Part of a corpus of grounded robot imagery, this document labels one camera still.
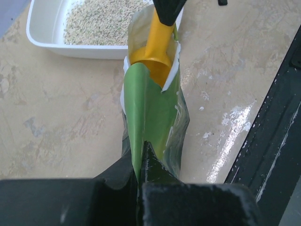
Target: concrete floor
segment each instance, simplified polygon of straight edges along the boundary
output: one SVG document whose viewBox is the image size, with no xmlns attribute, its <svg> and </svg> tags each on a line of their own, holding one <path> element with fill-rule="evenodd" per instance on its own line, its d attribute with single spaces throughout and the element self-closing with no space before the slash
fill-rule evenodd
<svg viewBox="0 0 301 226">
<path fill-rule="evenodd" d="M 121 154 L 123 62 L 36 47 L 27 14 L 0 39 L 0 179 L 94 177 Z M 300 24 L 300 0 L 187 2 L 183 181 L 225 180 Z"/>
</svg>

